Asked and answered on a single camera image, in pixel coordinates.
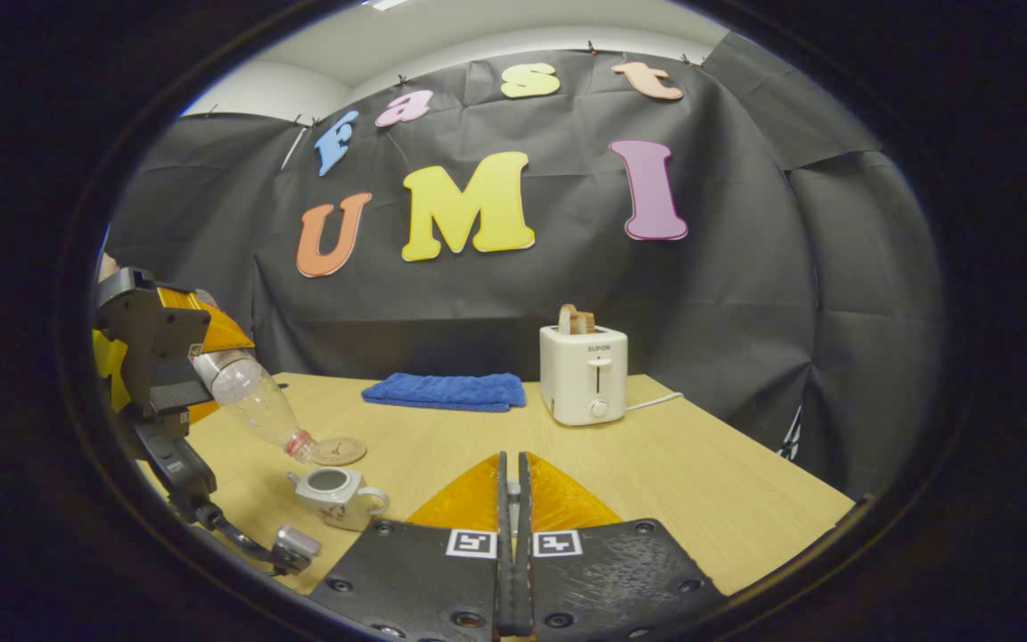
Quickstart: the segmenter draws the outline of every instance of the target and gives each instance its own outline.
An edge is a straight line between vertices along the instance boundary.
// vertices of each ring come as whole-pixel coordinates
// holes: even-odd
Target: letter m
[[[403,180],[411,191],[411,240],[403,248],[405,260],[430,260],[442,252],[433,239],[439,225],[451,252],[459,254],[473,219],[482,213],[473,236],[478,252],[521,251],[533,244],[533,230],[522,216],[522,167],[530,162],[522,152],[501,152],[482,159],[464,191],[440,165],[412,172]]]

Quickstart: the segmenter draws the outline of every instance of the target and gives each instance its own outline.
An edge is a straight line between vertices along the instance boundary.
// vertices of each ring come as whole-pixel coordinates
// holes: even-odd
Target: plastic bottle
[[[318,444],[299,427],[280,386],[252,354],[225,349],[200,354],[192,365],[213,399],[253,435],[309,463]]]

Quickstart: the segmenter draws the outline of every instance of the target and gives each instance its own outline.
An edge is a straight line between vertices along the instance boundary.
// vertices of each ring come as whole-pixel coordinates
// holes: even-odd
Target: white cable
[[[636,410],[637,408],[644,408],[645,406],[652,406],[654,403],[668,402],[668,400],[676,399],[678,396],[684,396],[684,393],[682,393],[682,391],[673,391],[672,394],[664,394],[664,396],[653,399],[651,402],[639,403],[639,405],[627,407],[624,409],[624,412],[627,412],[629,410]]]
[[[303,127],[303,129],[301,129],[301,135],[297,136],[296,142],[293,143],[293,147],[291,147],[291,149],[288,150],[288,155],[287,157],[284,157],[284,162],[280,163],[280,169],[282,169],[282,167],[284,167],[284,165],[288,164],[288,159],[293,157],[293,152],[296,151],[296,146],[299,145],[299,139],[303,138],[303,133],[305,133],[307,127],[305,126]]]

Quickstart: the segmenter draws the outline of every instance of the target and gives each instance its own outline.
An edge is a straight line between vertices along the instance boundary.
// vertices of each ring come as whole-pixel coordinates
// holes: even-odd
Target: folded towel
[[[363,390],[364,402],[391,406],[506,412],[525,406],[522,379],[510,374],[485,377],[420,377],[395,373]]]

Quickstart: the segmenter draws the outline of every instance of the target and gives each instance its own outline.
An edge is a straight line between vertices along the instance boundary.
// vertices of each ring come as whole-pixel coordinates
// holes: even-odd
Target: black cloth
[[[610,69],[631,61],[668,71],[684,98],[633,89]],[[505,98],[502,70],[536,62],[558,69],[558,92]],[[433,91],[429,113],[375,126],[416,89]],[[351,109],[346,157],[319,178],[314,142]],[[537,329],[574,303],[629,334],[632,373],[771,450],[802,405],[794,462],[852,497],[892,478],[929,410],[945,297],[924,212],[848,111],[743,37],[692,68],[610,51],[465,63],[343,107],[294,146],[301,130],[181,118],[131,179],[109,240],[119,264],[213,293],[269,370],[536,381]],[[625,235],[616,139],[672,149],[684,239]],[[523,212],[537,242],[490,254],[468,242],[460,255],[443,242],[435,260],[404,261],[405,176],[441,165],[464,188],[478,162],[508,151],[530,158]],[[357,192],[372,199],[350,259],[303,276],[301,216],[337,207],[319,243],[329,252],[339,202]]]

